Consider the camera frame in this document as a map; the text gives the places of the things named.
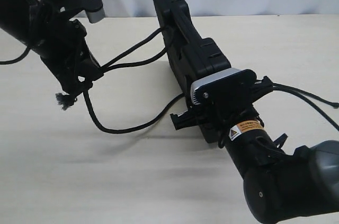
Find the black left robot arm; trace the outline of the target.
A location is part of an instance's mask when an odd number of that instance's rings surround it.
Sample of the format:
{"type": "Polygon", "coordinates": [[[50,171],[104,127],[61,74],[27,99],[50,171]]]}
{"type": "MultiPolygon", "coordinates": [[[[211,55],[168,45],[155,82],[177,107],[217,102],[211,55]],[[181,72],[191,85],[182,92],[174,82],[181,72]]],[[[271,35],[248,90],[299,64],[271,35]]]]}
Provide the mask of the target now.
{"type": "Polygon", "coordinates": [[[74,18],[82,11],[90,23],[104,18],[102,0],[1,0],[1,29],[26,46],[18,58],[2,63],[16,63],[34,51],[64,92],[79,95],[103,76],[85,41],[87,31],[74,18]]]}

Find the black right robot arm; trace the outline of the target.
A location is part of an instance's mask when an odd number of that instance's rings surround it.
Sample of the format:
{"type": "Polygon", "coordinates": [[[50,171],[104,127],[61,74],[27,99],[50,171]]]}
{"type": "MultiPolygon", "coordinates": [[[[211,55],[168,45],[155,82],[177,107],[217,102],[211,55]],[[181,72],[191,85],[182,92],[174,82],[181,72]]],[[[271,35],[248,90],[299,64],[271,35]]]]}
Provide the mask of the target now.
{"type": "Polygon", "coordinates": [[[175,129],[199,127],[205,141],[226,149],[240,176],[246,203],[260,223],[278,223],[338,211],[338,142],[283,151],[287,135],[265,131],[254,102],[273,91],[314,106],[317,96],[228,68],[204,77],[176,72],[187,110],[171,116],[175,129]]]}

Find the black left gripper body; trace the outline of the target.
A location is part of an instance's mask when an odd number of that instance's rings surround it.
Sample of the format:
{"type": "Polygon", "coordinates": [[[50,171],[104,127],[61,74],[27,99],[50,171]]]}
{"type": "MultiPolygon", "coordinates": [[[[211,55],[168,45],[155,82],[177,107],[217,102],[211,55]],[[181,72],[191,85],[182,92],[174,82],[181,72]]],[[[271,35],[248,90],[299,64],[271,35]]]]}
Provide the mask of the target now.
{"type": "Polygon", "coordinates": [[[32,9],[29,48],[40,56],[64,92],[81,94],[93,85],[93,56],[85,41],[86,29],[73,16],[66,11],[32,9]]]}

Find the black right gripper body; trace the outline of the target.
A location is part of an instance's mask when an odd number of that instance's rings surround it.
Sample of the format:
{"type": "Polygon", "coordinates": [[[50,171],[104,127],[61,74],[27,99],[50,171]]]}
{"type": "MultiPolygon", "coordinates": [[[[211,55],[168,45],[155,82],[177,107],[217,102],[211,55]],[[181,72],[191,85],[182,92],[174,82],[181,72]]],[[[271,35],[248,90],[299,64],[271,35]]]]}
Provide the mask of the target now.
{"type": "Polygon", "coordinates": [[[253,103],[272,91],[267,76],[259,80],[250,69],[224,69],[187,81],[188,110],[171,114],[171,119],[176,130],[198,126],[205,139],[219,139],[241,117],[257,117],[253,103]]]}

